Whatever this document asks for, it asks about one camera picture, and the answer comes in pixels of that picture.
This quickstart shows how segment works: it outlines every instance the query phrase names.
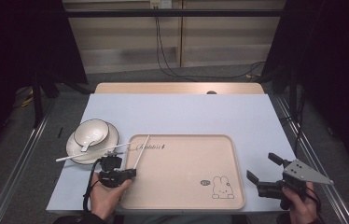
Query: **hand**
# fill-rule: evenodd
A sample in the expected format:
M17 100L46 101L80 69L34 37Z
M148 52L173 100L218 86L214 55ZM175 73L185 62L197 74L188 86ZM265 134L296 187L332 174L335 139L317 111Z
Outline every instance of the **hand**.
M98 179L99 174L94 173L91 184L93 185ZM124 181L121 186L111 189L98 181L91 191L91 212L102 220L107 221L116 209L119 199L125 189L127 189L131 183L132 181L128 179Z
M306 193L315 198L314 194L310 191L310 189L314 190L314 185L307 182L306 186L309 188L306 190ZM316 203L314 201L308 197L305 197L302 201L300 196L290 188L283 187L282 191L293 202L290 207L291 224L306 224L317 219Z

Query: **white plate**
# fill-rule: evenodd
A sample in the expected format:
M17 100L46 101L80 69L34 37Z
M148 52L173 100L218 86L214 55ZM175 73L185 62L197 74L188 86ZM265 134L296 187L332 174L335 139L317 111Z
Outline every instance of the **white plate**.
M102 148L114 147L119 143L119 132L117 131L116 127L114 127L114 125L112 125L110 123L107 123L107 126L109 129L109 132L108 132L108 136L105 138L105 140L103 140L98 145L88 147L88 151L87 151L87 153L89 153L88 155L73 158L72 160L77 162L77 163L81 163L81 164L93 164L97 159L104 156L104 154L107 151L112 152L114 150L114 148L111 148L108 150L102 150L102 151L96 152L96 153L92 153L92 152L97 151L97 150L102 149ZM67 140L67 144L66 144L67 155L69 155L69 156L78 155L78 154L82 153L81 149L82 149L82 146L80 146L76 142L75 135L74 135L74 133L72 133L70 135L69 139Z

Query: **white chopstick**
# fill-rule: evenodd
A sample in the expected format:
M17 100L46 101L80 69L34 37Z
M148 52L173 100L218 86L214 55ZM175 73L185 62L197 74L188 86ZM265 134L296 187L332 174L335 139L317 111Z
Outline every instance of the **white chopstick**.
M56 161L65 161L65 160L73 159L73 158L76 158L76 157L86 156L86 155L90 155L90 154L93 154L93 153L96 153L96 152L108 150L108 149L111 149L111 148L114 148L114 147L123 147L123 146L129 145L129 144L130 143L124 143L124 144L113 146L113 147L102 148L102 149L99 149L99 150L96 150L96 151L93 151L93 152L87 152L87 153L81 153L81 154L77 154L77 155L73 155L73 156L63 157L63 158L57 159Z
M146 147L146 143L147 143L148 138L149 138L149 135L147 136L146 141L145 141L145 143L143 144L142 151L140 152L139 157L137 158L137 161L136 161L136 163L134 164L133 169L136 169L137 163L139 163L140 157L142 157L142 154L143 154L143 152L145 151L145 147Z

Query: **silver triangular blade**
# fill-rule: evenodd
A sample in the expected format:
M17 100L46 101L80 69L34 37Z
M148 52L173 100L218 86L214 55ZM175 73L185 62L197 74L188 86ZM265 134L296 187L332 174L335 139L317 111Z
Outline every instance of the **silver triangular blade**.
M298 180L309 181L320 184L333 185L334 181L328 179L324 175L317 172L314 168L308 166L302 161L295 160L291 162L283 171L287 175L291 175Z

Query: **beige tray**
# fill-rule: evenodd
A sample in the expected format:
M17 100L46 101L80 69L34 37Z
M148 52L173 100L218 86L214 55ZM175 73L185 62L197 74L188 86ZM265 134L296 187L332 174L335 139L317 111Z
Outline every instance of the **beige tray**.
M133 168L147 135L132 137L126 168ZM152 134L137 177L121 204L127 209L240 209L244 188L227 135Z

